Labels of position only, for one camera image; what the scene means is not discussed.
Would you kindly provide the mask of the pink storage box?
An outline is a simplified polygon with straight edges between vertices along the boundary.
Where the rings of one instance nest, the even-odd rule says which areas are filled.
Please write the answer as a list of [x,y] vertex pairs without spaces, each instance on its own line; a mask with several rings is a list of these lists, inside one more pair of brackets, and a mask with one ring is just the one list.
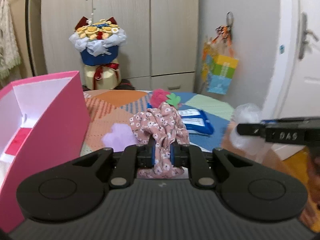
[[9,155],[1,182],[1,229],[10,232],[24,217],[16,199],[29,176],[77,158],[90,122],[78,71],[21,79],[1,89],[1,154],[23,129],[28,134]]

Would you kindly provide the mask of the pink floral scrunchie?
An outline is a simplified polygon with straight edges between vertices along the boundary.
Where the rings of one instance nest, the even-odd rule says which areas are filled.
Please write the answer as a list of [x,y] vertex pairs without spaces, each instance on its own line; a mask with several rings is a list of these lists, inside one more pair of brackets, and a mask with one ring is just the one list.
[[155,165],[153,168],[138,170],[138,178],[168,179],[180,176],[184,169],[170,162],[170,145],[177,140],[179,144],[189,144],[189,133],[175,107],[166,102],[159,108],[149,108],[129,119],[134,136],[142,144],[147,144],[152,136],[156,141]]

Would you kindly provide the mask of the white tissue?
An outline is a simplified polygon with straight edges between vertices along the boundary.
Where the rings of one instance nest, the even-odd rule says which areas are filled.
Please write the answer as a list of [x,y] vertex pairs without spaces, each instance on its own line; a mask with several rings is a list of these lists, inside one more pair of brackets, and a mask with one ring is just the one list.
[[253,103],[246,103],[236,107],[231,121],[235,124],[229,139],[234,148],[244,152],[245,157],[261,162],[271,144],[263,138],[263,125],[261,124],[261,110]]

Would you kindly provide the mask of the blue tissue pack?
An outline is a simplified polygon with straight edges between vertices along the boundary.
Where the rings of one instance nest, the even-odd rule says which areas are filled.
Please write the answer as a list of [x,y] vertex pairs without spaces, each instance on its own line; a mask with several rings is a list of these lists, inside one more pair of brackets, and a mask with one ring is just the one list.
[[192,134],[212,135],[214,128],[203,110],[178,110],[186,129]]

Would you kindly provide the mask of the pink strawberry plush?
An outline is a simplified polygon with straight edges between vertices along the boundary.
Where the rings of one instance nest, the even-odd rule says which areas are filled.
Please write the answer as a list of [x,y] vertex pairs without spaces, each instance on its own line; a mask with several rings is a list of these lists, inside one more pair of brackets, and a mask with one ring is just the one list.
[[151,98],[148,103],[149,108],[159,108],[161,103],[166,102],[169,105],[178,109],[181,104],[181,97],[175,93],[163,89],[153,90],[151,93]]

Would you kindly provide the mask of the beige wardrobe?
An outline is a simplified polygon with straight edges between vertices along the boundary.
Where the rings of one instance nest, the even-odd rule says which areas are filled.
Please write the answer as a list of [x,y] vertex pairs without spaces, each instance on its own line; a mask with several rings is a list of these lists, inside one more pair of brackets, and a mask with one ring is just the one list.
[[89,89],[116,83],[191,92],[199,0],[26,0],[32,74],[76,71]]

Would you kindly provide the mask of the colourful paper gift bag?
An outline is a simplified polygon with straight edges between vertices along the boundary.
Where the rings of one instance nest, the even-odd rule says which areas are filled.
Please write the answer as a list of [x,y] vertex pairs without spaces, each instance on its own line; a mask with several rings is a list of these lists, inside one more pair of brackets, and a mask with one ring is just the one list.
[[204,42],[201,79],[209,93],[225,95],[231,84],[239,59],[233,49],[231,26],[216,28],[216,37]]

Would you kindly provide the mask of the white door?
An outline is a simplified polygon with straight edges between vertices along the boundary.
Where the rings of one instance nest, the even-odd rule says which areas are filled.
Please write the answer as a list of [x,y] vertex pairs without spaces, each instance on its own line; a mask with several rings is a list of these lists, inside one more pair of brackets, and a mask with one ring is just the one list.
[[265,119],[319,115],[319,0],[280,0],[276,62]]

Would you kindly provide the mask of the colourful patchwork table mat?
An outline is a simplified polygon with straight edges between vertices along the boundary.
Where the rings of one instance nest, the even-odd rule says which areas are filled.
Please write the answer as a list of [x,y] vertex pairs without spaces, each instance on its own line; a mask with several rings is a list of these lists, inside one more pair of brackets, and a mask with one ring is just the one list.
[[89,155],[85,189],[113,212],[199,217],[233,213],[264,223],[287,221],[304,210],[308,194],[297,179],[227,150],[204,153],[191,145],[178,111],[166,102],[129,115],[96,97],[85,98],[91,122],[116,116],[126,129],[123,152],[102,144]]

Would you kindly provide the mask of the flower bouquet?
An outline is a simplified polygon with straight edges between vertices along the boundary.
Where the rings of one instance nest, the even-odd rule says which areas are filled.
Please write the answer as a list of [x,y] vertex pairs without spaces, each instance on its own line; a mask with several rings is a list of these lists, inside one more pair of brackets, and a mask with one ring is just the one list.
[[82,17],[69,38],[84,64],[86,87],[90,90],[114,89],[121,82],[118,62],[119,47],[127,35],[114,18]]

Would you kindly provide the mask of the cream fluffy cardigan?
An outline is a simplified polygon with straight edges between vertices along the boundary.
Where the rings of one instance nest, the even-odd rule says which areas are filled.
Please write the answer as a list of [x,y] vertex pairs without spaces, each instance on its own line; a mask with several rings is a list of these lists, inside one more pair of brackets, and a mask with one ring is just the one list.
[[1,0],[1,81],[5,81],[16,69],[21,57],[12,22],[8,0]]

